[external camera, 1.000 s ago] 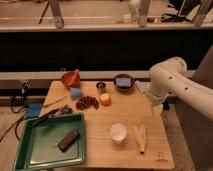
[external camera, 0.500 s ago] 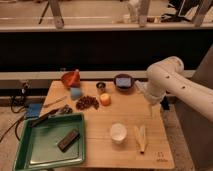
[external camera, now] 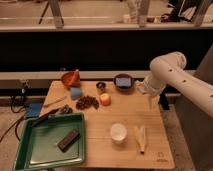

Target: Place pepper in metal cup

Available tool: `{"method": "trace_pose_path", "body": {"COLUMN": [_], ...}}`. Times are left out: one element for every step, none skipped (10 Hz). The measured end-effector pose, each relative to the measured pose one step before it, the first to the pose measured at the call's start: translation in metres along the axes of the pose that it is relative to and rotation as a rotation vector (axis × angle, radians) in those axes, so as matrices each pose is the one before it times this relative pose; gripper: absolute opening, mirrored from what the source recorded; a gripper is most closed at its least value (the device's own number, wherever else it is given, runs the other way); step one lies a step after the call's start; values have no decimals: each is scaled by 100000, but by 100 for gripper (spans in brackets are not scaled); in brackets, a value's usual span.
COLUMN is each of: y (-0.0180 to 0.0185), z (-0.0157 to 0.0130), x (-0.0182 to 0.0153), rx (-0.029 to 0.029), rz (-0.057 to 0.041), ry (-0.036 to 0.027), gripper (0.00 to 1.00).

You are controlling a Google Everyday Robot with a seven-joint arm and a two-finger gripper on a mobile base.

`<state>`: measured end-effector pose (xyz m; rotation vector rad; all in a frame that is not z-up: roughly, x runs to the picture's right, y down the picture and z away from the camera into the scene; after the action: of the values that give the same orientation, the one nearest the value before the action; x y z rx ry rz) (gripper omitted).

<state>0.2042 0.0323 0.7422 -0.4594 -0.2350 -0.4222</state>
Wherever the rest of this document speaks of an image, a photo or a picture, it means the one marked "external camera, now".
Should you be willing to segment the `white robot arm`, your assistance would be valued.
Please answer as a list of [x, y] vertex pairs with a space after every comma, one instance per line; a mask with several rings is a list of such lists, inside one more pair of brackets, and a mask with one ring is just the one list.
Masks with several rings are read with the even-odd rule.
[[187, 73], [186, 64], [186, 57], [181, 52], [154, 58], [150, 62], [150, 74], [143, 81], [144, 89], [155, 97], [170, 85], [213, 118], [213, 85]]

